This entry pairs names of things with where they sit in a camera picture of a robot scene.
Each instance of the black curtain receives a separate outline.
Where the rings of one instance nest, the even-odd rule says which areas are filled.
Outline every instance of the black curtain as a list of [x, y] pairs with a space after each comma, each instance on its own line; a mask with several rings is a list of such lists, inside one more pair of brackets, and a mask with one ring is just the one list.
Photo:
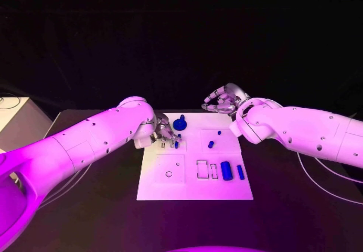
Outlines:
[[55, 118], [136, 95], [156, 109], [201, 108], [234, 82], [284, 106], [349, 116], [363, 101], [362, 27], [359, 9], [9, 2], [0, 90], [32, 97]]

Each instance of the cable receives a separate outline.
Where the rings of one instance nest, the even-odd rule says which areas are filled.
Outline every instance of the cable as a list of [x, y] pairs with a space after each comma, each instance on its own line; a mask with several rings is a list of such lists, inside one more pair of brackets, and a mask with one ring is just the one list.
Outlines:
[[12, 109], [12, 108], [15, 108], [19, 104], [21, 104], [21, 97], [18, 97], [16, 95], [13, 95], [12, 93], [6, 93], [8, 95], [12, 95], [13, 97], [16, 97], [18, 98], [18, 100], [19, 100], [19, 102], [18, 102], [18, 104], [13, 106], [13, 107], [10, 107], [10, 108], [5, 108], [5, 109]]
[[74, 177], [71, 178], [71, 180], [67, 182], [67, 184], [62, 186], [62, 188], [51, 195], [45, 198], [44, 203], [67, 188], [67, 186], [69, 185], [69, 183], [72, 182], [72, 180], [75, 179], [75, 177], [78, 176], [81, 171], [77, 172], [77, 174], [74, 175]]
[[363, 184], [363, 181], [355, 180], [353, 178], [350, 178], [350, 177], [348, 177], [348, 176], [339, 174], [337, 172], [335, 172], [335, 171], [322, 163], [322, 161], [320, 161], [317, 158], [316, 158], [316, 160], [319, 161], [320, 165], [322, 165], [332, 173], [335, 173], [335, 175], [339, 175], [339, 176], [343, 177], [346, 180], [350, 180], [350, 181], [353, 181], [353, 182], [358, 182], [358, 183]]
[[44, 208], [48, 204], [51, 204], [58, 198], [61, 198], [61, 197], [69, 192], [69, 190], [74, 188], [74, 186], [78, 184], [81, 178], [84, 177], [84, 175], [85, 175], [85, 173], [87, 173], [90, 167], [91, 167], [91, 165], [90, 165], [88, 168], [85, 169], [85, 172], [84, 172], [82, 176], [80, 177], [80, 179], [77, 180], [77, 182], [72, 184], [72, 187], [68, 188], [67, 191], [65, 191], [55, 199], [52, 199], [52, 200], [48, 201], [46, 203], [44, 203], [44, 204], [39, 206], [38, 210], [39, 210], [41, 208]]
[[299, 157], [299, 160], [300, 160], [300, 164], [301, 164], [303, 170], [304, 170], [304, 172], [306, 172], [306, 174], [307, 174], [310, 180], [313, 181], [313, 183], [319, 186], [319, 188], [320, 188], [326, 193], [329, 193], [332, 196], [335, 196], [336, 198], [340, 198], [342, 200], [349, 201], [349, 202], [352, 202], [352, 203], [356, 203], [356, 204], [359, 204], [359, 205], [363, 205], [362, 202], [358, 202], [358, 201], [349, 200], [348, 198], [340, 197], [339, 195], [336, 195], [335, 193], [332, 193], [330, 191], [327, 191], [327, 190], [319, 185], [319, 183], [314, 181], [314, 179], [313, 179], [311, 176], [309, 175], [309, 172], [307, 172], [306, 167], [304, 167], [304, 165], [303, 165], [303, 161], [301, 161], [299, 152], [297, 152], [297, 157]]

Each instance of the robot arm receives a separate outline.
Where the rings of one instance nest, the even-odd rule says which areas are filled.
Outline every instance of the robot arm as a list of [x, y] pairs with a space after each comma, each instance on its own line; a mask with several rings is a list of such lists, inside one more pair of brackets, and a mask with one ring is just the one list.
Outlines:
[[[136, 148], [175, 135], [169, 119], [140, 97], [87, 118], [67, 130], [0, 155], [0, 251], [23, 232], [38, 207], [58, 183], [131, 139]], [[9, 174], [16, 172], [25, 192]]]
[[219, 105], [202, 108], [237, 116], [231, 130], [258, 144], [277, 139], [287, 149], [320, 159], [363, 168], [363, 122], [330, 112], [283, 107], [275, 101], [251, 98], [229, 83], [205, 99], [219, 97]]

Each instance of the white cable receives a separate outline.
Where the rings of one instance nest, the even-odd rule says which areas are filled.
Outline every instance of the white cable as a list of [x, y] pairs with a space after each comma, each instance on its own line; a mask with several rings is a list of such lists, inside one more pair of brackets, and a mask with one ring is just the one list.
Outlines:
[[81, 171], [77, 172], [77, 174], [74, 175], [72, 179], [67, 182], [67, 184], [62, 186], [62, 188], [51, 195], [45, 198], [44, 202], [45, 203], [69, 185], [69, 183], [72, 182], [72, 180], [75, 179], [77, 175], [80, 174]]
[[69, 192], [69, 190], [74, 188], [74, 186], [78, 184], [81, 178], [84, 177], [84, 175], [85, 175], [85, 173], [87, 173], [90, 167], [91, 167], [91, 165], [90, 165], [88, 168], [85, 169], [85, 172], [84, 172], [82, 176], [80, 177], [80, 179], [77, 180], [77, 182], [72, 184], [72, 187], [68, 188], [67, 191], [65, 191], [55, 199], [52, 199], [51, 201], [48, 201], [45, 204], [42, 204], [42, 205], [39, 206], [38, 210], [39, 210], [42, 207], [45, 207], [49, 203], [52, 203], [58, 198], [61, 198], [61, 197]]
[[319, 188], [320, 188], [326, 193], [329, 193], [332, 196], [340, 198], [342, 200], [349, 201], [349, 202], [352, 202], [352, 203], [356, 203], [356, 204], [359, 204], [359, 205], [363, 205], [362, 202], [352, 201], [352, 200], [349, 200], [348, 198], [340, 197], [339, 195], [336, 195], [335, 193], [332, 193], [330, 191], [327, 191], [327, 190], [319, 185], [319, 183], [314, 181], [314, 179], [313, 179], [311, 176], [309, 175], [309, 172], [307, 172], [306, 167], [304, 167], [304, 165], [303, 165], [303, 161], [301, 161], [299, 152], [297, 152], [297, 157], [299, 157], [299, 160], [300, 160], [300, 164], [301, 164], [303, 170], [304, 170], [304, 172], [306, 172], [306, 174], [307, 174], [310, 180], [311, 180], [311, 181], [314, 182], [314, 184], [319, 186]]
[[355, 182], [363, 184], [363, 181], [356, 180], [356, 179], [353, 179], [353, 178], [350, 178], [350, 177], [348, 177], [348, 176], [339, 174], [337, 172], [335, 172], [335, 171], [322, 163], [322, 161], [320, 161], [317, 158], [316, 158], [316, 160], [319, 161], [320, 165], [322, 165], [332, 173], [335, 173], [335, 175], [343, 177], [346, 180], [350, 180], [350, 181], [355, 181]]

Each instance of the dark table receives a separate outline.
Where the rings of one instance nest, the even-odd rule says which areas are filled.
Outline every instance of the dark table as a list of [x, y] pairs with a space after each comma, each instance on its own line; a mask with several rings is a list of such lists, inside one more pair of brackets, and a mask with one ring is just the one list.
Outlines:
[[[98, 112], [64, 111], [49, 135]], [[254, 145], [241, 137], [239, 142], [252, 201], [136, 201], [144, 150], [130, 142], [91, 165], [74, 189], [38, 211], [9, 251], [159, 252], [202, 245], [363, 251], [363, 206], [314, 185], [297, 154], [275, 140]], [[355, 183], [332, 175], [311, 157], [301, 159], [317, 182], [363, 202]], [[340, 164], [329, 165], [345, 172]]]

